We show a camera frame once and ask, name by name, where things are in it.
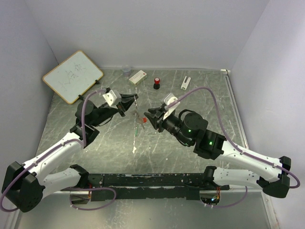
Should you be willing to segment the large metal keyring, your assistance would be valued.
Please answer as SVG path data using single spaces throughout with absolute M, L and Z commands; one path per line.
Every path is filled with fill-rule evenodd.
M 139 118 L 139 113 L 138 113 L 138 106 L 137 106 L 137 97 L 134 96 L 134 106 L 135 106 L 135 110 L 134 110 L 134 114 L 137 118 Z

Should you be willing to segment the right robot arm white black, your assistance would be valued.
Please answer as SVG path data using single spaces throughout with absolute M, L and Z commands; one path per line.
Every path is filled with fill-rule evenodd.
M 182 114 L 170 114 L 161 106 L 148 109 L 144 115 L 155 130 L 160 133 L 166 130 L 183 146 L 193 146 L 193 152 L 199 157 L 220 159 L 242 167 L 240 171 L 207 168 L 202 178 L 206 189 L 239 185 L 261 188 L 265 194 L 275 198 L 287 196 L 290 189 L 290 158 L 272 158 L 230 143 L 225 136 L 208 130 L 208 121 L 200 114 L 187 109 L 184 112 L 186 115 L 182 118 Z

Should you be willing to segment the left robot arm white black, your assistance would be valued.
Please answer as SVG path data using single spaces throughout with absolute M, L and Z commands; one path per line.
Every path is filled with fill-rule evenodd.
M 114 115 L 124 117 L 125 112 L 138 99 L 138 94 L 103 94 L 105 103 L 96 106 L 88 97 L 78 104 L 75 125 L 55 145 L 40 155 L 24 162 L 13 162 L 7 168 L 1 200 L 7 198 L 16 210 L 28 212 L 48 195 L 63 190 L 84 190 L 89 186 L 89 172 L 80 165 L 69 166 L 56 174 L 52 171 L 69 156 L 91 144 L 99 135 L 97 127 Z

